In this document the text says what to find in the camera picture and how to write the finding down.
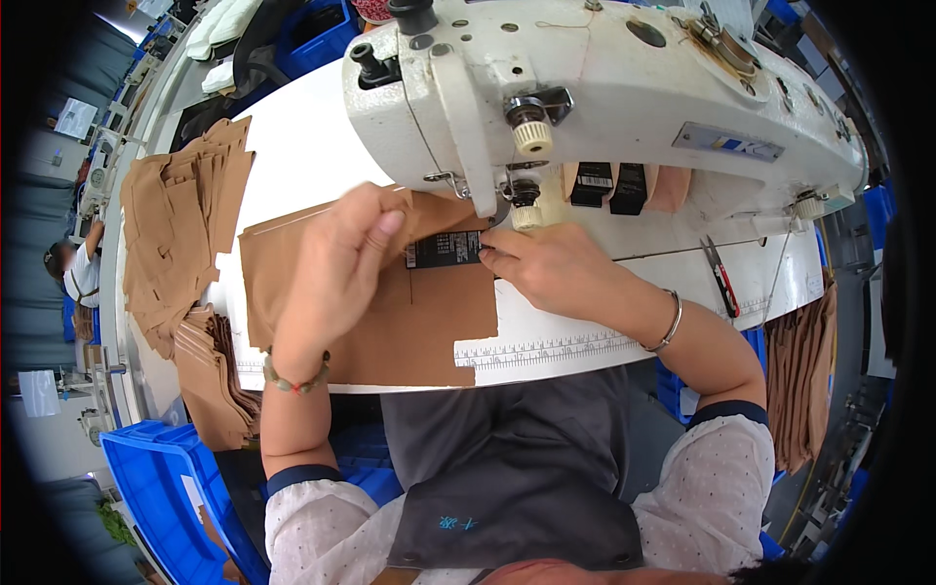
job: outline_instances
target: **silver bangle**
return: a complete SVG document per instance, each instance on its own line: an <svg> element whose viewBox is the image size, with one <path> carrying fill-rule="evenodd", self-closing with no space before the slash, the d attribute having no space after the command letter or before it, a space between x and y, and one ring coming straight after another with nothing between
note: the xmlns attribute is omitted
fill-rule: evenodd
<svg viewBox="0 0 936 585"><path fill-rule="evenodd" d="M676 318L673 319L673 325L670 326L669 331L666 333L666 336L659 345L656 347L647 347L644 344L640 344L640 347L642 347L644 351L649 351L654 354L669 345L669 342L672 341L673 335L676 334L676 328L680 326L680 320L682 319L682 299L680 299L680 293L668 288L664 288L664 290L672 295L673 299L676 299Z"/></svg>

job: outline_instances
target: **woman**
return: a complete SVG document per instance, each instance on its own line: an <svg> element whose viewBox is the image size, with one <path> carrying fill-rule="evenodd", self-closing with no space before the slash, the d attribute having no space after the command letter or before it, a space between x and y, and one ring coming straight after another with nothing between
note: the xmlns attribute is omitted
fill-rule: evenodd
<svg viewBox="0 0 936 585"><path fill-rule="evenodd" d="M488 231L481 261L535 307L657 352L701 395L660 485L633 506L616 497L627 457L623 368L385 394L407 493L377 509L343 482L322 358L367 309L402 224L402 212L381 211L379 194L353 189L305 235L276 330L268 375L308 391L270 382L264 392L271 583L726 583L756 563L774 471L760 362L721 318L616 265L571 224ZM756 582L758 570L740 578Z"/></svg>
<svg viewBox="0 0 936 585"><path fill-rule="evenodd" d="M42 258L49 275L63 283L68 296L85 307L100 304L97 289L101 282L101 257L95 250L103 235L104 222L94 222L77 250L71 241L59 240Z"/></svg>

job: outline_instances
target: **barcode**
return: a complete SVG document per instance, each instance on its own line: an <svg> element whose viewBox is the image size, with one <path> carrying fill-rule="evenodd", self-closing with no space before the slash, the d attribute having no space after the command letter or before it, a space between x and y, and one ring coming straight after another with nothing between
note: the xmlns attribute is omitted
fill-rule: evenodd
<svg viewBox="0 0 936 585"><path fill-rule="evenodd" d="M416 243L406 244L406 268L416 267Z"/></svg>
<svg viewBox="0 0 936 585"><path fill-rule="evenodd" d="M614 183L605 177L589 177L587 175L578 175L578 184L588 185L590 187L606 187L610 189Z"/></svg>

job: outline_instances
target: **bracelet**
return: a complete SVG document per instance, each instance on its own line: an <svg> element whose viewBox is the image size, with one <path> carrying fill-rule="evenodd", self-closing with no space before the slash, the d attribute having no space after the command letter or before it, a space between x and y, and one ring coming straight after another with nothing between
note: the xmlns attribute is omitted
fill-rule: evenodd
<svg viewBox="0 0 936 585"><path fill-rule="evenodd" d="M673 335L676 334L676 328L680 326L680 320L682 319L682 299L680 299L680 293L675 290L670 290L664 288L666 292L673 296L673 299L676 299L676 318L673 319L673 325L670 326L669 331L666 333L666 336L656 347L647 347L644 344L640 344L640 347L644 351L649 351L651 353L658 353L661 349L669 345L669 342L673 339Z"/></svg>
<svg viewBox="0 0 936 585"><path fill-rule="evenodd" d="M281 378L279 374L276 373L276 370L273 369L273 348L271 346L267 349L267 356L263 359L263 377L267 382L272 382L283 392L291 391L297 396L300 394L307 394L312 388L319 386L329 375L329 359L331 359L331 354L326 350L325 353L322 354L322 368L315 377L302 384L293 384L289 380Z"/></svg>

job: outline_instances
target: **sewing machine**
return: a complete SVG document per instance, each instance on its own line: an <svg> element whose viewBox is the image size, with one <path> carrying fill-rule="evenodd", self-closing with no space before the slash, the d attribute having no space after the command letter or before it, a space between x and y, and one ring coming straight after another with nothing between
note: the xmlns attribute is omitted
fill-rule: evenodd
<svg viewBox="0 0 936 585"><path fill-rule="evenodd" d="M766 236L852 204L868 179L854 124L815 81L705 3L388 8L396 21L344 58L348 118L393 181L447 184L479 217L512 207L514 228L536 226L559 165L645 163L693 170L691 229L786 218Z"/></svg>

